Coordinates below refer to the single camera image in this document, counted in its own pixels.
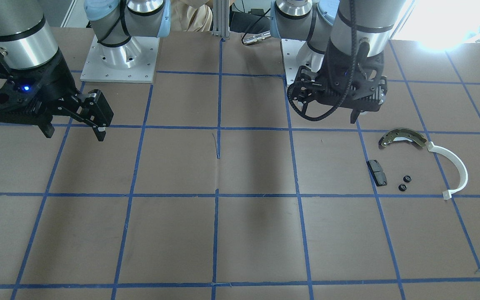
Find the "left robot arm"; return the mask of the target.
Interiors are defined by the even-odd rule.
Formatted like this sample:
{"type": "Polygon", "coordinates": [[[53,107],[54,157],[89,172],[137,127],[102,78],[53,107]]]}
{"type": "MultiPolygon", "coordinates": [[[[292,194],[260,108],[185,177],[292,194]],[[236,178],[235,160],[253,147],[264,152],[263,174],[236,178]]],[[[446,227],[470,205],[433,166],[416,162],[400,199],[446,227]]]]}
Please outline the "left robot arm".
{"type": "Polygon", "coordinates": [[[322,54],[319,70],[306,64],[288,84],[287,100],[305,120],[317,122],[338,108],[352,110],[350,123],[377,112],[388,92],[384,49],[405,2],[341,0],[334,15],[327,0],[275,0],[271,36],[303,40],[322,54]]]}

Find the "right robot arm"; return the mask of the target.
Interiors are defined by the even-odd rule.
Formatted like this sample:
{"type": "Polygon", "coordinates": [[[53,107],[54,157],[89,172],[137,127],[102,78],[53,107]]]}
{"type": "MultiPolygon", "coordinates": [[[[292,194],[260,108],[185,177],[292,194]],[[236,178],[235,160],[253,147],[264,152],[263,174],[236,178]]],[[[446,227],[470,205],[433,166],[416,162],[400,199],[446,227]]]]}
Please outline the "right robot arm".
{"type": "MultiPolygon", "coordinates": [[[[169,0],[85,0],[95,40],[88,57],[96,80],[150,82],[154,66],[145,42],[168,36],[169,0]]],[[[98,141],[114,112],[103,91],[81,92],[40,0],[0,0],[0,123],[34,125],[47,137],[54,116],[92,128],[98,141]]]]}

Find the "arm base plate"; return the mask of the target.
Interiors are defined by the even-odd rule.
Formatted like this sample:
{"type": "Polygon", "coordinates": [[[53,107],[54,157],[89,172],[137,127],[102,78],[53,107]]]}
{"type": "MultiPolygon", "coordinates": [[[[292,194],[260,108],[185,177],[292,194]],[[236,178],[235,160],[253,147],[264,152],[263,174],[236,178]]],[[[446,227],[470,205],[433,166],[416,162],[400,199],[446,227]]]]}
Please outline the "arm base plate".
{"type": "Polygon", "coordinates": [[[306,66],[312,72],[320,70],[324,54],[312,50],[305,40],[282,39],[281,48],[288,87],[294,82],[300,66],[306,66]]]}
{"type": "Polygon", "coordinates": [[[120,47],[106,47],[94,37],[80,79],[97,83],[152,83],[160,38],[132,37],[120,47]]]}

